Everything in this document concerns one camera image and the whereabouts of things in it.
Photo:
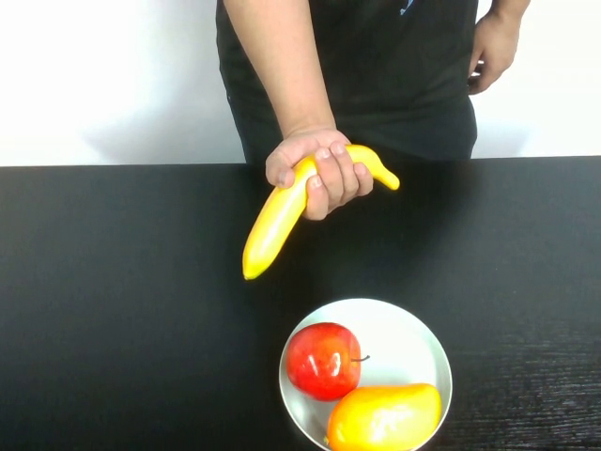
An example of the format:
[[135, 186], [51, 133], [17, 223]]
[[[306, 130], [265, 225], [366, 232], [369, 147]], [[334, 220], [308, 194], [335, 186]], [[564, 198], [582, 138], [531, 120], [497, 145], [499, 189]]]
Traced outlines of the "person's right hand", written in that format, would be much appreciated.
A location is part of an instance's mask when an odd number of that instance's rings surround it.
[[370, 194], [374, 180], [361, 163], [352, 162], [348, 139], [332, 126], [301, 127], [288, 132], [266, 160], [270, 184], [288, 188], [295, 181], [294, 166], [307, 156], [315, 160], [316, 174], [306, 182], [305, 218], [320, 221], [349, 201]]

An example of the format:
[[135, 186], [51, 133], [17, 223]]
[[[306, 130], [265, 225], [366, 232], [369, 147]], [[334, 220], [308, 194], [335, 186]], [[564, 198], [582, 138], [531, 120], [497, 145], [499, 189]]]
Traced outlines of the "person's left hand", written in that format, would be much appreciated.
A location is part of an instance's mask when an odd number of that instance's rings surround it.
[[475, 27], [469, 69], [469, 93], [489, 89], [514, 62], [521, 17], [493, 7]]

